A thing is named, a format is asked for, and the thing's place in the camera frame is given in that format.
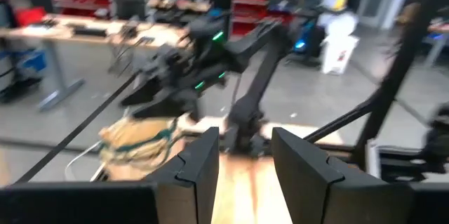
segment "wooden table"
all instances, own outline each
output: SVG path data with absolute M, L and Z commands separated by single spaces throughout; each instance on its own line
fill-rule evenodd
M 425 67 L 432 67 L 436 59 L 440 56 L 441 51 L 443 50 L 449 38 L 449 24 L 431 25 L 429 27 L 429 31 L 441 34 L 441 37 L 438 38 L 432 46 L 432 49 L 430 50 L 429 55 L 427 56 L 424 63 Z
M 186 46 L 187 40 L 178 43 L 180 37 L 184 36 L 187 31 L 183 29 L 173 28 L 168 25 L 150 24 L 141 22 L 138 25 L 138 36 L 122 42 L 119 33 L 121 27 L 127 23 L 123 20 L 96 20 L 95 18 L 75 17 L 67 15 L 47 15 L 46 19 L 54 19 L 58 21 L 55 27 L 50 29 L 37 29 L 35 27 L 23 27 L 18 29 L 0 29 L 0 37 L 9 39 L 38 39 L 46 50 L 46 60 L 48 68 L 56 81 L 57 90 L 45 98 L 40 104 L 40 110 L 49 110 L 66 97 L 76 92 L 83 84 L 84 80 L 76 80 L 73 84 L 67 84 L 61 68 L 58 53 L 55 49 L 55 43 L 59 41 L 78 42 L 83 44 L 126 44 L 134 46 L 142 37 L 152 37 L 153 42 L 140 44 L 139 47 L 158 48 L 162 44 L 172 44 L 174 46 Z M 73 35 L 72 28 L 67 24 L 82 24 L 87 27 L 107 29 L 108 37 L 88 37 Z
M 180 118 L 178 126 L 183 126 L 183 123 Z M 202 131 L 221 123 L 222 118 L 206 117 L 192 129 Z M 262 135 L 271 137 L 272 128 L 275 126 L 282 126 L 299 137 L 305 137 L 317 129 L 292 124 L 269 124 L 263 128 Z M 342 140 L 338 133 L 332 133 L 319 143 L 341 145 Z M 179 142 L 173 149 L 172 157 L 182 149 L 183 144 Z M 108 170 L 112 180 L 140 180 L 147 175 L 132 166 L 103 166 L 102 169 Z M 271 157 L 254 160 L 228 154 L 220 155 L 212 223 L 292 223 Z

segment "concrete floor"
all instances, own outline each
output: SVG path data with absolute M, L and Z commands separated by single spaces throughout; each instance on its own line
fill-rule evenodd
M 323 75 L 316 70 L 281 64 L 262 101 L 262 109 L 272 121 L 309 126 L 323 126 L 364 101 L 375 89 L 376 79 L 382 77 L 389 66 L 383 54 L 386 47 L 379 46 L 385 34 L 371 29 L 359 29 L 362 40 L 347 71 L 340 77 Z M 98 105 L 115 92 L 127 76 L 115 77 L 107 73 L 110 52 L 106 47 L 76 44 L 59 44 L 60 56 L 68 79 L 83 77 L 85 86 L 63 104 L 49 112 L 38 112 L 38 102 L 50 93 L 51 79 L 45 79 L 41 88 L 10 105 L 0 106 L 0 136 L 35 143 L 58 144 L 75 129 Z M 249 87 L 262 54 L 255 56 L 243 74 L 239 88 L 242 96 Z M 398 99 L 403 104 L 391 109 L 379 136 L 382 145 L 421 147 L 426 126 L 433 109 L 448 101 L 448 77 L 439 69 L 424 69 L 415 64 L 401 89 Z M 203 97 L 207 115 L 222 116 L 229 111 L 236 77 L 231 77 L 224 90 L 212 88 Z M 71 143 L 70 147 L 88 147 L 98 140 L 98 131 L 114 123 L 123 114 L 118 106 L 125 90 Z M 340 130 L 343 141 L 354 144 L 365 118 Z M 0 162 L 6 174 L 0 183 L 13 183 L 35 165 L 47 151 L 25 150 L 16 147 L 0 149 Z M 64 167 L 74 154 L 63 152 L 51 161 L 32 181 L 63 181 Z M 84 157 L 73 166 L 78 180 L 89 180 L 99 162 L 95 157 Z M 449 181 L 447 176 L 431 176 L 430 180 Z

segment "white cable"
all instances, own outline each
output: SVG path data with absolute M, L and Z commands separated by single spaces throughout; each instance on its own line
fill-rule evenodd
M 133 84 L 133 90 L 136 89 L 140 84 L 140 75 L 137 75 L 136 78 L 134 79 L 134 84 Z M 123 117 L 128 116 L 130 108 L 127 107 L 125 109 L 125 111 L 123 112 Z M 94 148 L 96 148 L 99 144 L 101 143 L 101 141 L 96 142 L 94 145 L 90 146 L 87 150 L 84 150 L 81 154 L 77 155 L 75 158 L 73 158 L 65 167 L 64 170 L 64 179 L 66 181 L 74 181 L 76 180 L 75 175 L 73 174 L 72 171 L 72 165 L 74 162 L 78 161 L 78 159 L 82 158 L 82 156 L 84 156 L 85 154 L 89 153 L 89 151 L 93 150 Z

